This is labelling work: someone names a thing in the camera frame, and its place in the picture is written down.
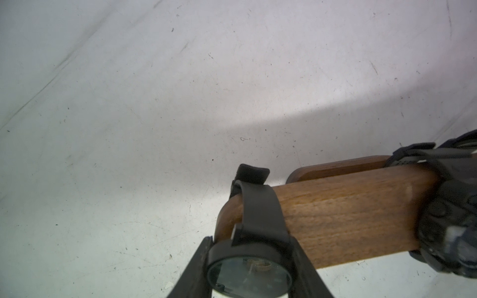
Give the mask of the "black round wrist watch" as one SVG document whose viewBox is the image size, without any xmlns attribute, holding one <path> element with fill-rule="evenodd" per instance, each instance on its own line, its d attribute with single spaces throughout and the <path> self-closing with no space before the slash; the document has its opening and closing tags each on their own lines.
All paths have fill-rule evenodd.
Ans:
<svg viewBox="0 0 477 298">
<path fill-rule="evenodd" d="M 442 178 L 420 212 L 418 250 L 409 254 L 441 273 L 477 276 L 477 132 L 472 130 L 441 146 L 434 143 L 401 147 L 385 166 L 422 163 Z"/>
</svg>

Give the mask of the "brown wooden watch stand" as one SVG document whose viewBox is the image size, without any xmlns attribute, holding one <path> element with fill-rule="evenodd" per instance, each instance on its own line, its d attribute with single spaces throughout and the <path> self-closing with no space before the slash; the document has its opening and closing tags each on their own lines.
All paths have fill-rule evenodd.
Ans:
<svg viewBox="0 0 477 298">
<path fill-rule="evenodd" d="M 417 250 L 419 210 L 440 184 L 426 165 L 387 167 L 384 156 L 300 168 L 283 186 L 268 174 L 239 167 L 214 242 L 284 262 L 296 240 L 315 268 Z"/>
</svg>

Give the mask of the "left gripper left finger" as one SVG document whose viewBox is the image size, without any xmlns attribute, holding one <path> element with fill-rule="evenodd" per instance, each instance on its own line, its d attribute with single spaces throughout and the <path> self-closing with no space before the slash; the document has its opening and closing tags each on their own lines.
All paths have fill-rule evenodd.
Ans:
<svg viewBox="0 0 477 298">
<path fill-rule="evenodd" d="M 211 236 L 205 237 L 190 259 L 167 298 L 211 298 L 212 288 L 206 278 L 207 256 L 212 247 Z"/>
</svg>

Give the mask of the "black slim round watch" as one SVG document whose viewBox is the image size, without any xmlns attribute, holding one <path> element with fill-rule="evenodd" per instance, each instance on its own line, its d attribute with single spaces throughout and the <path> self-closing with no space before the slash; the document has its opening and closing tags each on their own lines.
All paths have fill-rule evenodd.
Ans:
<svg viewBox="0 0 477 298">
<path fill-rule="evenodd" d="M 291 236 L 276 193 L 265 181 L 267 168 L 241 164 L 231 197 L 242 197 L 242 221 L 230 239 L 209 251 L 206 278 L 230 298 L 279 298 L 289 292 L 294 273 Z"/>
</svg>

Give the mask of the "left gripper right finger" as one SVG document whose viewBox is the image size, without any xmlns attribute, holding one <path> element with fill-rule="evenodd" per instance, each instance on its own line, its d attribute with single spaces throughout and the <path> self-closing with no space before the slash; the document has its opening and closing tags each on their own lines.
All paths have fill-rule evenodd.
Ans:
<svg viewBox="0 0 477 298">
<path fill-rule="evenodd" d="M 334 298 L 297 239 L 292 238 L 294 281 L 291 298 Z"/>
</svg>

